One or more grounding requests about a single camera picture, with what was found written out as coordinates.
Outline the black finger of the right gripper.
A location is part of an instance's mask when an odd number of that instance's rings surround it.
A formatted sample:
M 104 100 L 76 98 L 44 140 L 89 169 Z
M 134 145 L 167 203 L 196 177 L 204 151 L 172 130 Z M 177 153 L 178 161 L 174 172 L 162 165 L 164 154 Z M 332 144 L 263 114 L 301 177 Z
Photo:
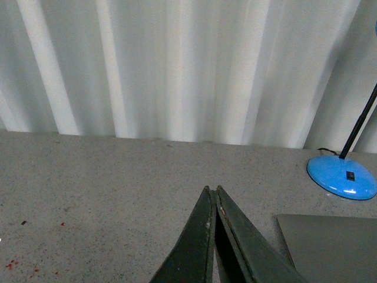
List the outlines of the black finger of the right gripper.
M 151 282 L 212 282 L 216 201 L 205 186 L 174 248 Z
M 216 189 L 216 259 L 221 282 L 306 282 L 227 192 Z

